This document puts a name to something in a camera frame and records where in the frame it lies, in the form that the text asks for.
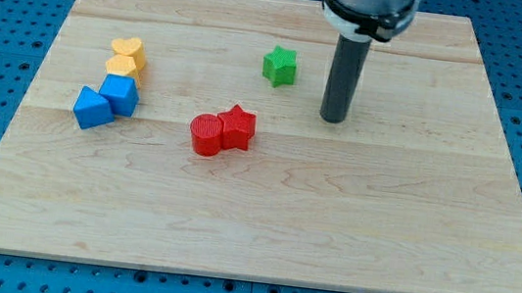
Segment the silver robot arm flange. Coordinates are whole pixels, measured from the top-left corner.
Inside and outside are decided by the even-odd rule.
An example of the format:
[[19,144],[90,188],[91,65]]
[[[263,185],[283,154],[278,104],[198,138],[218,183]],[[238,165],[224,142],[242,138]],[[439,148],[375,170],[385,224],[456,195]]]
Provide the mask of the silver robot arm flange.
[[323,16],[353,42],[389,42],[412,23],[423,0],[323,0]]

